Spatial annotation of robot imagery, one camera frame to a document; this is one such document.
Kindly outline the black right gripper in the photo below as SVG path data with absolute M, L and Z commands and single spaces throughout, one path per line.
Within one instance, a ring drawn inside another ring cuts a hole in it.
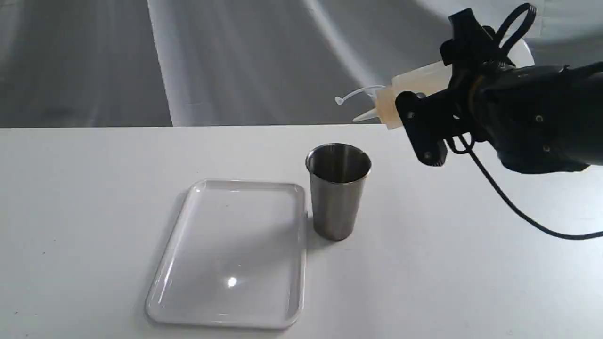
M 448 150 L 459 154 L 455 137 L 468 133 L 471 144 L 488 136 L 473 115 L 476 87 L 506 69 L 511 60 L 495 40 L 495 30 L 480 25 L 472 9 L 449 17 L 453 36 L 442 43 L 440 55 L 452 75 L 443 90 L 435 94 L 403 91 L 395 107 L 418 160 L 429 167 L 441 167 Z

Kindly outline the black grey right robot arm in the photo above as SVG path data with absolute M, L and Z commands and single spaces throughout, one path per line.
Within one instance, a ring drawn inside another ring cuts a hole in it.
M 471 8 L 450 15 L 453 36 L 440 47 L 452 67 L 448 86 L 395 99 L 420 162 L 441 167 L 448 151 L 473 154 L 476 143 L 488 142 L 504 167 L 523 174 L 602 164 L 602 62 L 520 67 L 510 59 L 536 13 L 521 4 L 499 30 L 481 25 Z

